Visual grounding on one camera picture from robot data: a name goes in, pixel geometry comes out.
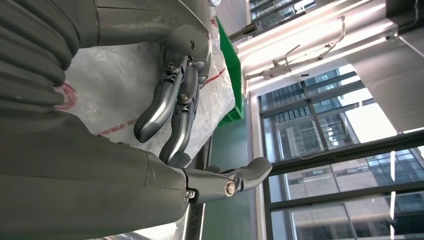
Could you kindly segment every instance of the robotic finger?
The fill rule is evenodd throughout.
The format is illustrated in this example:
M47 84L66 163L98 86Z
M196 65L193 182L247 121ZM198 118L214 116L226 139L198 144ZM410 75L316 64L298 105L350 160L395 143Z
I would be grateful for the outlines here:
M186 167L191 162L190 158L185 158L186 160L183 162L173 161L173 158L176 153L183 153L189 143L198 102L198 72L192 66L189 58L184 81L179 89L177 104L172 115L172 134L159 155L159 158L171 167Z
M258 157L245 167L229 169L220 174L185 168L186 197L191 204L227 199L236 193L256 188L271 169L272 165L265 157Z
M164 52L165 73L154 89L153 101L134 125L134 135L141 143L147 142L171 116L184 79L187 56Z

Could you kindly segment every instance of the window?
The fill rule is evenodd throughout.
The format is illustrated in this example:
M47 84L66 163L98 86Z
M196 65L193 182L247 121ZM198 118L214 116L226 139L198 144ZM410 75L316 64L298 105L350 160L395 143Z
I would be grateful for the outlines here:
M424 237L423 192L391 196L373 196L360 200L337 202L331 205L315 205L272 212L273 239L284 240L286 223L292 222L292 234L297 240L342 239L422 239ZM400 207L394 209L391 218L391 202L404 206L402 199L413 201L416 213L406 215Z
M398 134L352 66L259 98L274 240L424 238L423 147L324 157Z
M340 67L259 97L266 152L272 162L396 135L351 70ZM331 89L324 89L327 84ZM319 95L311 95L315 90ZM370 135L370 128L377 131Z

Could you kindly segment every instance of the metal rod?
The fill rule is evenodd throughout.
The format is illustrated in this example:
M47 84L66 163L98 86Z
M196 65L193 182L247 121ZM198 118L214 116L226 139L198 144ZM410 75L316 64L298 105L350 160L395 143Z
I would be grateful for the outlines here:
M205 170L211 163L212 136L202 146L196 155L194 168ZM185 234L183 240L201 240L203 221L205 218L205 204L190 204L187 210L187 221L185 222Z
M390 196L391 192L396 194L408 194L424 190L424 181L399 183L386 186L376 186L363 188L351 191L342 191L337 193L311 196L298 198L293 200L286 200L280 202L273 202L265 204L265 208L268 211L271 210L282 210L292 209L301 207L311 207L316 204L330 204L339 203L343 201L355 201L364 198L370 198L372 196Z
M296 172L349 160L424 146L424 130L399 134L384 139L341 147L327 152L296 157L273 163L269 176Z

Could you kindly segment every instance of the gray robotic finger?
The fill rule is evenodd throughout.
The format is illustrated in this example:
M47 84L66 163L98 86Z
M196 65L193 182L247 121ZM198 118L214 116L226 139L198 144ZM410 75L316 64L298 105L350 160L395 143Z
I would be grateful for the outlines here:
M151 105L134 125L134 135L141 143L147 142L172 115L186 65L186 56L165 50L166 77L156 85Z
M173 158L176 153L183 153L189 144L193 121L196 116L199 101L199 85L197 70L189 63L186 67L184 82L181 84L178 94L177 104L175 106L171 125L171 137L160 151L159 158L171 167L180 167L181 162L176 161L173 164ZM191 162L187 158L183 166L188 166Z

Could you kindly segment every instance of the wall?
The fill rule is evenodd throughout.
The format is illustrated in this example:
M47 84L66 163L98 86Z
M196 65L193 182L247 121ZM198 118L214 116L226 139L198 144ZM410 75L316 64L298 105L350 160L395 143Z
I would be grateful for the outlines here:
M221 0L216 15L229 36L247 25L246 0Z
M424 57L400 40L347 57L397 132L424 125Z
M221 170L245 166L248 154L246 119L218 127L213 133L210 165ZM242 192L230 199L206 204L203 240L255 240L253 212L255 192Z

